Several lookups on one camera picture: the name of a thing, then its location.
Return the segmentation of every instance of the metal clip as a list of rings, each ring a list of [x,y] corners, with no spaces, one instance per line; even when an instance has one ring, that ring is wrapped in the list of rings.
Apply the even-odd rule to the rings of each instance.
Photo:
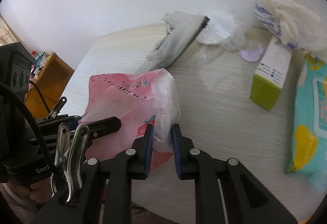
[[[57,115],[59,114],[60,110],[62,110],[66,102],[67,102],[67,98],[65,96],[61,97],[60,100],[57,102],[57,104],[54,106],[53,110],[48,115],[48,117],[46,117],[46,120],[57,117]]]
[[[89,127],[86,124],[80,124],[70,144],[70,129],[68,125],[62,123],[59,126],[55,165],[63,169],[65,180],[68,184],[69,194],[66,204],[74,204],[78,198],[78,192],[82,188],[81,165],[89,135]],[[53,194],[60,188],[60,180],[62,179],[51,175]]]

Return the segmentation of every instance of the wooden cabinet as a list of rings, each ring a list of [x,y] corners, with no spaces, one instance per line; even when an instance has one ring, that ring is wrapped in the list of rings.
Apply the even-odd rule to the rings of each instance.
[[[53,109],[60,99],[74,70],[56,53],[52,53],[47,63],[34,81],[40,89],[48,107]],[[35,118],[46,118],[48,112],[35,87],[32,86],[26,95],[26,106]]]

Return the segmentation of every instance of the wet wipes package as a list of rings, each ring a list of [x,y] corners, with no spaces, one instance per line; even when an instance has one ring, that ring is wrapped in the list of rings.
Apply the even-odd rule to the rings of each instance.
[[[306,175],[321,192],[327,188],[327,64],[309,54],[297,85],[287,173]]]

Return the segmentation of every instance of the cardboard box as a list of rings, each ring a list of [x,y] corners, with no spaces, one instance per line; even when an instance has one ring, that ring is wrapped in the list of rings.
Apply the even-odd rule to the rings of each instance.
[[[254,73],[251,100],[267,110],[273,107],[284,86],[291,58],[292,49],[273,36]]]

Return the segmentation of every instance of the wooden table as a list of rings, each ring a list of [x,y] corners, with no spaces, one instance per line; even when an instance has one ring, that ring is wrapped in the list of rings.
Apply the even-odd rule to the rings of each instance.
[[[63,93],[68,102],[62,113],[84,113],[91,75],[148,71],[145,55],[164,35],[164,27],[145,27],[96,40]],[[324,194],[317,193],[305,178],[284,173],[303,53],[293,53],[282,94],[273,109],[266,111],[249,99],[256,64],[229,52],[206,64],[202,51],[192,44],[169,69],[177,84],[183,135],[214,158],[239,159],[298,221],[310,217]],[[194,184],[177,178],[174,160],[152,171],[146,181],[133,181],[132,199],[178,223],[195,223]]]
[[[56,53],[52,53],[37,79],[34,80],[50,110],[60,99],[73,73],[74,70],[71,67]],[[35,118],[46,118],[49,115],[34,86],[26,95],[26,106]]]

